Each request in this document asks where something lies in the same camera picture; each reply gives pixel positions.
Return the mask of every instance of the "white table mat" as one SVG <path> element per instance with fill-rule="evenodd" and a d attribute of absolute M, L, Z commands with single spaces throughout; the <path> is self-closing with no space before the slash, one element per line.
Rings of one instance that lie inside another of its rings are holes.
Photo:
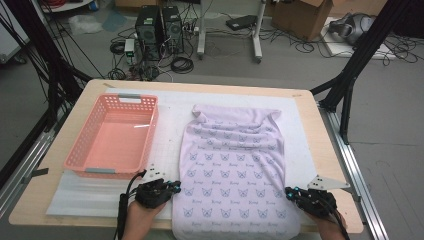
<path fill-rule="evenodd" d="M 276 122 L 285 143 L 286 185 L 306 188 L 316 176 L 305 132 L 293 99 L 118 88 L 109 88 L 107 92 L 150 94 L 158 97 L 159 120 L 149 157 L 148 171 L 143 182 L 160 177 L 171 181 L 179 179 L 178 161 L 182 134 L 186 124 L 194 119 L 192 108 L 195 104 L 281 110 L 281 117 Z M 126 191 L 128 182 L 129 180 L 81 178 L 72 171 L 65 171 L 47 215 L 116 217 L 119 194 Z M 171 207 L 172 203 L 168 203 L 157 218 L 171 219 Z"/>

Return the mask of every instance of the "hand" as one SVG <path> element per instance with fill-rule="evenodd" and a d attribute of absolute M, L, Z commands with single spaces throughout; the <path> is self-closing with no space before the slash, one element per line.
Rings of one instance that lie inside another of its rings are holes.
<path fill-rule="evenodd" d="M 128 206 L 127 220 L 123 240 L 141 240 L 152 226 L 155 216 L 165 207 L 166 203 L 155 209 L 148 209 L 133 201 Z"/>
<path fill-rule="evenodd" d="M 346 221 L 343 216 L 339 213 L 338 216 L 342 221 L 343 226 L 346 228 Z M 323 240 L 344 240 L 345 237 L 342 234 L 340 226 L 337 222 L 333 222 L 330 218 L 319 218 L 309 213 L 306 213 L 318 226 L 319 235 Z"/>

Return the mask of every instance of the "plastic bag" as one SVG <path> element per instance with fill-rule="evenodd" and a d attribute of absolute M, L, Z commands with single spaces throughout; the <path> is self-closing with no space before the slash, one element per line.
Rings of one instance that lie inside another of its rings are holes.
<path fill-rule="evenodd" d="M 102 25 L 94 16 L 76 15 L 68 20 L 72 34 L 96 33 L 102 30 Z"/>

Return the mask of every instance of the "box flap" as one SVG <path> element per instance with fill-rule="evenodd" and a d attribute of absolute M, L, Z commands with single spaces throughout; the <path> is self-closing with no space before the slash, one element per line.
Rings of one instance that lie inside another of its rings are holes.
<path fill-rule="evenodd" d="M 324 0 L 301 0 L 304 3 L 312 5 L 314 7 L 319 7 Z M 346 0 L 331 0 L 334 6 L 338 6 Z"/>

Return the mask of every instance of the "lavender towel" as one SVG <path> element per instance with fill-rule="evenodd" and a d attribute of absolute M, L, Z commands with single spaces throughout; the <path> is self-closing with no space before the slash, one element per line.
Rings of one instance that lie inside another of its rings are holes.
<path fill-rule="evenodd" d="M 278 110 L 196 105 L 180 155 L 182 192 L 174 196 L 179 240 L 290 239 L 299 218 L 284 194 Z"/>

